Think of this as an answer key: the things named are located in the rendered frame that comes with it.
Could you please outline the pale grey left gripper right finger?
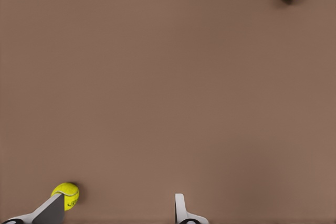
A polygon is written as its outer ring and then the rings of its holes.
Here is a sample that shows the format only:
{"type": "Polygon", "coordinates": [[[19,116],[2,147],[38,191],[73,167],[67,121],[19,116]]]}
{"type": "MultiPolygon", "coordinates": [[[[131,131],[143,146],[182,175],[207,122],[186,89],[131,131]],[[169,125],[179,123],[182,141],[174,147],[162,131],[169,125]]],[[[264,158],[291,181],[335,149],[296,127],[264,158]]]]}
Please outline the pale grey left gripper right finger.
{"type": "Polygon", "coordinates": [[[175,224],[209,224],[202,216],[187,211],[183,194],[175,194],[175,224]]]}

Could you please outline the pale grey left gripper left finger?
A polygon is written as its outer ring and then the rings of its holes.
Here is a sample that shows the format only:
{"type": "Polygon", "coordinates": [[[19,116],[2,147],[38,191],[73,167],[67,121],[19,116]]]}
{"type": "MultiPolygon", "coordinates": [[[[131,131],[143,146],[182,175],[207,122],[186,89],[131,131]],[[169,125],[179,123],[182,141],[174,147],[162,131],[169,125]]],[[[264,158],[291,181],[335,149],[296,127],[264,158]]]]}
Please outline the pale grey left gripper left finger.
{"type": "Polygon", "coordinates": [[[62,224],[65,217],[65,197],[55,194],[35,211],[12,217],[1,224],[62,224]]]}

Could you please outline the yellow tennis ball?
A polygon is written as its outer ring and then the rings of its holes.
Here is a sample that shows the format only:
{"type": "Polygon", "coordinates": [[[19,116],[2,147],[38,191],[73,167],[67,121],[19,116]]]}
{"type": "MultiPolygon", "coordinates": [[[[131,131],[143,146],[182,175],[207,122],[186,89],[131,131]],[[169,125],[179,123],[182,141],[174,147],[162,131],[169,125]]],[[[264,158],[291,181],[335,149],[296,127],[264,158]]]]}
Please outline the yellow tennis ball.
{"type": "Polygon", "coordinates": [[[68,211],[75,206],[79,199],[79,188],[74,183],[61,183],[51,193],[64,195],[64,210],[68,211]]]}

